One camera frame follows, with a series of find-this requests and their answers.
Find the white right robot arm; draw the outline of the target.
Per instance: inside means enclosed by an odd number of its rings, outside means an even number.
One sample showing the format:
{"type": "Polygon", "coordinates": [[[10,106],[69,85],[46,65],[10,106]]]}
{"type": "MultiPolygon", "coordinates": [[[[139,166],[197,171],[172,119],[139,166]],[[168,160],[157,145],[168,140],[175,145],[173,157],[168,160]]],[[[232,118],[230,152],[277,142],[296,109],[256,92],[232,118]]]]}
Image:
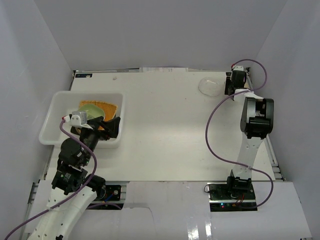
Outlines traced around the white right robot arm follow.
{"type": "Polygon", "coordinates": [[[258,150],[263,140],[274,126],[274,100],[256,95],[245,88],[247,73],[243,66],[235,66],[226,73],[225,95],[235,102],[243,104],[240,130],[242,143],[237,157],[237,164],[230,172],[225,187],[226,195],[236,200],[250,191],[252,170],[258,150]]]}

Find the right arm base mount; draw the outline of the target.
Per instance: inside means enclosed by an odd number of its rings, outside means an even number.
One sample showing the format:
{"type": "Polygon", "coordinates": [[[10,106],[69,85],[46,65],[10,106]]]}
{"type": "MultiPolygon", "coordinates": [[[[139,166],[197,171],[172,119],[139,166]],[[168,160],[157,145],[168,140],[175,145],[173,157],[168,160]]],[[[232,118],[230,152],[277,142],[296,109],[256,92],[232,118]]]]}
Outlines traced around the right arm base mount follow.
{"type": "Polygon", "coordinates": [[[203,191],[208,194],[211,213],[257,211],[257,201],[253,186],[247,193],[232,194],[226,183],[208,183],[203,191]]]}

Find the green square panda dish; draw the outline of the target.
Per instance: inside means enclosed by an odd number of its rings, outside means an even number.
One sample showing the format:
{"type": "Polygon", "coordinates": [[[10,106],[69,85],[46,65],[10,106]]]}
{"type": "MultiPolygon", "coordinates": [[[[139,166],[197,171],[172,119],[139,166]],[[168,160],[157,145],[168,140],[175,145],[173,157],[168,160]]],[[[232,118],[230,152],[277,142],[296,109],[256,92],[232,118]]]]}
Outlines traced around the green square panda dish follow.
{"type": "Polygon", "coordinates": [[[86,112],[87,120],[103,117],[105,118],[105,112],[98,106],[92,103],[86,103],[78,108],[79,112],[86,112]]]}

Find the black square amber plate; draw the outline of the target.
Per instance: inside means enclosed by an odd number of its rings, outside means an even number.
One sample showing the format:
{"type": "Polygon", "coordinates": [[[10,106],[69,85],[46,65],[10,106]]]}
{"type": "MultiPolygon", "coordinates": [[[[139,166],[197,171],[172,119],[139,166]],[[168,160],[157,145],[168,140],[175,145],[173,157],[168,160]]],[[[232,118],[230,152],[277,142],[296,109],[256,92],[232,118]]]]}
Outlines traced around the black square amber plate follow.
{"type": "Polygon", "coordinates": [[[72,126],[72,127],[70,128],[70,132],[71,132],[72,134],[74,134],[74,135],[77,135],[77,136],[80,136],[80,135],[81,135],[81,129],[78,128],[78,127],[72,126]]]}

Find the woven bamboo triangular tray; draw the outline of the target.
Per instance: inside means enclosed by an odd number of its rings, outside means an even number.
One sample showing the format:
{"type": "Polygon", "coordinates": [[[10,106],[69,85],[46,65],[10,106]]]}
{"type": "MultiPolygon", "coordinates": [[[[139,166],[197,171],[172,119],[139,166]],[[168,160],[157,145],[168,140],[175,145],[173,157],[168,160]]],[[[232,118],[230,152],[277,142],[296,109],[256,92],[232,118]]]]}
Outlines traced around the woven bamboo triangular tray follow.
{"type": "Polygon", "coordinates": [[[101,108],[105,113],[105,117],[103,118],[103,121],[105,122],[115,118],[118,110],[118,106],[116,104],[108,103],[105,101],[98,101],[98,100],[82,100],[79,103],[78,108],[83,106],[84,104],[94,104],[97,107],[101,108]]]}

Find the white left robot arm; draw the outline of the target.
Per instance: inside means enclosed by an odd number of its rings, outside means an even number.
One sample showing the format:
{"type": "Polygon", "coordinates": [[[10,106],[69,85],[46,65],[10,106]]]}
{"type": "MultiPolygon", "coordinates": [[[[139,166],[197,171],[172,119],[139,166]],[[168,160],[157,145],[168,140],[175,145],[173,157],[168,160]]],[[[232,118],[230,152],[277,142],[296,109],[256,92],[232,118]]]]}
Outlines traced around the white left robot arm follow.
{"type": "Polygon", "coordinates": [[[85,210],[120,199],[121,187],[107,185],[95,174],[98,160],[94,155],[99,141],[118,136],[120,121],[120,117],[87,119],[84,112],[62,118],[59,128],[68,138],[60,146],[50,195],[45,210],[36,215],[39,222],[30,240],[66,240],[85,210]]]}

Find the clear glass small dish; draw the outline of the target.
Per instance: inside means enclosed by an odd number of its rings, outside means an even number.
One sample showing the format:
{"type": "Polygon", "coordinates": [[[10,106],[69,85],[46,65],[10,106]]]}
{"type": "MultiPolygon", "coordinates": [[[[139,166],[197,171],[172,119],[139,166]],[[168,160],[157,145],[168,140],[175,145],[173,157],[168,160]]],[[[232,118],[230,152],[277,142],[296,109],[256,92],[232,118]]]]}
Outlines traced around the clear glass small dish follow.
{"type": "Polygon", "coordinates": [[[198,90],[209,97],[219,96],[225,86],[225,80],[221,78],[205,77],[200,80],[198,90]]]}

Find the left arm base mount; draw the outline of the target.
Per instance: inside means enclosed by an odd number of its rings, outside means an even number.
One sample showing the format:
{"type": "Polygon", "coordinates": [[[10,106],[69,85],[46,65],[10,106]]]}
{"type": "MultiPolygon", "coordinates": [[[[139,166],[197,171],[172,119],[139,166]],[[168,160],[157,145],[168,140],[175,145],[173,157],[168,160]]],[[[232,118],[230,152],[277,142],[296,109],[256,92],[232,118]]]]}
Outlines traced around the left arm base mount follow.
{"type": "Polygon", "coordinates": [[[105,186],[105,194],[100,199],[96,199],[95,202],[103,203],[107,202],[108,204],[104,204],[99,206],[101,209],[105,210],[121,210],[123,208],[123,204],[121,201],[121,191],[122,186],[119,184],[112,184],[105,186]]]}

